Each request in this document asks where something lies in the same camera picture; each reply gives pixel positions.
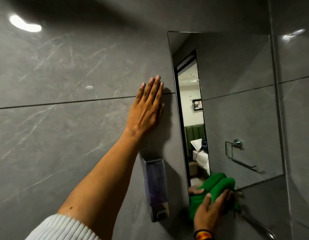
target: towel ring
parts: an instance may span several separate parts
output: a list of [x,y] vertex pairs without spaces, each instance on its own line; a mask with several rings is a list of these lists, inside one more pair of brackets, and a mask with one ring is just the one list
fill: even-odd
[[[231,145],[231,157],[228,155],[228,148],[227,148],[227,144]],[[225,155],[227,156],[227,158],[231,159],[233,162],[248,168],[252,171],[258,172],[258,170],[256,169],[256,165],[254,166],[249,166],[248,164],[245,164],[244,162],[238,161],[236,159],[233,158],[233,148],[238,148],[238,149],[242,149],[243,145],[242,145],[242,141],[240,139],[235,139],[233,142],[229,142],[226,141],[225,142]]]

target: white ribbed sleeve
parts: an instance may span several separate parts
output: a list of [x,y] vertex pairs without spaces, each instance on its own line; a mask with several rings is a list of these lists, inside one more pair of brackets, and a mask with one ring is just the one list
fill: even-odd
[[56,214],[46,218],[25,240],[100,240],[100,238],[81,222]]

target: black wristband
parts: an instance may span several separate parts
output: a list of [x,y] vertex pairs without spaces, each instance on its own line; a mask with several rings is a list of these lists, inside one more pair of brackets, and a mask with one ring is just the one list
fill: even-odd
[[195,231],[195,233],[194,233],[194,235],[193,235],[194,239],[196,239],[197,234],[198,234],[199,232],[208,232],[208,233],[210,233],[210,234],[211,234],[212,239],[214,239],[214,235],[213,235],[213,233],[212,233],[211,231],[209,231],[209,230],[206,230],[206,229],[196,230],[196,231]]

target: green cloth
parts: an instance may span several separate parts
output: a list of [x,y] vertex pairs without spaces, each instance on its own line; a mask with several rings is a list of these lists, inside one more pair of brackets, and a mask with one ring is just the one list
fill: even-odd
[[233,178],[227,178],[224,173],[216,173],[209,177],[203,184],[199,187],[199,189],[204,189],[204,193],[200,195],[190,196],[190,210],[189,217],[191,220],[194,219],[194,215],[197,212],[198,207],[203,202],[204,197],[207,193],[211,194],[211,203],[213,203],[216,198],[220,196],[220,194],[228,189],[234,190],[235,181]]

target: black picture frame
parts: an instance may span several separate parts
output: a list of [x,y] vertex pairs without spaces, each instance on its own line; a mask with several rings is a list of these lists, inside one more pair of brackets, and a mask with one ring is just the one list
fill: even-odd
[[202,99],[193,99],[192,100],[192,107],[193,107],[193,111],[203,110]]

